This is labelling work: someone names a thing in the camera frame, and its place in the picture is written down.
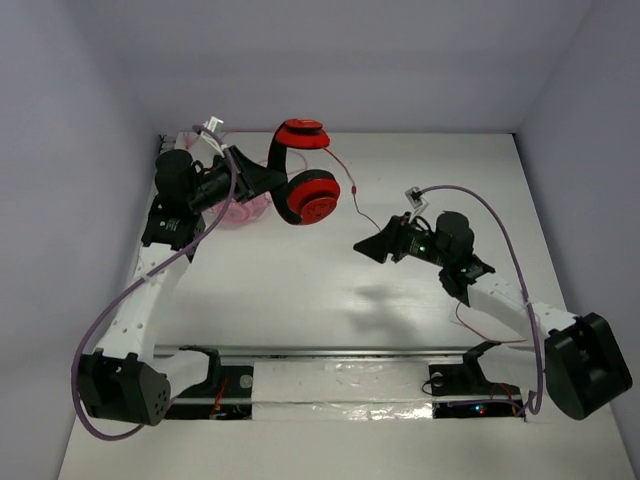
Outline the red black headphones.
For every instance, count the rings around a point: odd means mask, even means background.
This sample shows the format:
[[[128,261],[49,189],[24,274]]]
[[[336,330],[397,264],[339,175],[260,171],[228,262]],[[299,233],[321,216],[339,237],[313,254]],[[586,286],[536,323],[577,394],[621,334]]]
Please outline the red black headphones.
[[[267,167],[284,175],[284,183],[270,191],[280,217],[294,226],[312,225],[328,217],[337,207],[341,188],[334,175],[322,169],[307,169],[288,178],[287,151],[324,150],[330,137],[324,125],[312,119],[291,118],[275,131],[267,156]]]

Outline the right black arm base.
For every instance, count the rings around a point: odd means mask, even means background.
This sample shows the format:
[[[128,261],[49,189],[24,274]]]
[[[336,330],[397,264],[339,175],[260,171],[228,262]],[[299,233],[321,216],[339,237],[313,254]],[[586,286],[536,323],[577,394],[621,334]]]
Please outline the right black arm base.
[[[526,417],[520,389],[490,382],[481,371],[479,358],[496,346],[501,343],[485,341],[467,351],[461,363],[429,366],[429,376],[421,390],[433,399],[435,419]]]

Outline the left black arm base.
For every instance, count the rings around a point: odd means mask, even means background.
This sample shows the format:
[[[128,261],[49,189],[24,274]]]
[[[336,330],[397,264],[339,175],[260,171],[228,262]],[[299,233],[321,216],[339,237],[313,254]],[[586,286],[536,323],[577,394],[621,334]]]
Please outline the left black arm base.
[[[189,346],[181,351],[204,353],[208,360],[206,379],[189,387],[165,414],[166,420],[251,420],[254,367],[224,364],[217,349]]]

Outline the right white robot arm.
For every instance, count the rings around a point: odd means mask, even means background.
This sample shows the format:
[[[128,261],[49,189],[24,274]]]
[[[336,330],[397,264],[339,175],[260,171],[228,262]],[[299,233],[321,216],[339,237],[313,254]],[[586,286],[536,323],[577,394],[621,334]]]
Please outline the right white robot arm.
[[[631,373],[602,316],[579,316],[525,300],[522,289],[475,254],[474,241],[469,221],[460,213],[440,214],[434,229],[424,229],[404,214],[353,247],[378,263],[410,256],[438,266],[449,296],[499,321],[532,347],[524,351],[486,340],[467,350],[460,363],[430,368],[432,395],[489,395],[505,385],[521,393],[546,394],[565,415],[583,420],[631,389]]]

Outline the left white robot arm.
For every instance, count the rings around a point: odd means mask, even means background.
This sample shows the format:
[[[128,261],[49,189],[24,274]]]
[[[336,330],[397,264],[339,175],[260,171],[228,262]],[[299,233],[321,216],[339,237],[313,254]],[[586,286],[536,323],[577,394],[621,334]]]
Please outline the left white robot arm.
[[[72,362],[72,400],[87,430],[91,419],[155,426],[172,401],[190,388],[215,392],[222,382],[219,354],[186,346],[170,357],[154,356],[162,316],[199,243],[209,235],[203,212],[228,210],[284,185],[279,163],[260,165],[227,146],[209,167],[184,149],[155,161],[156,195],[141,238],[130,285],[99,315]]]

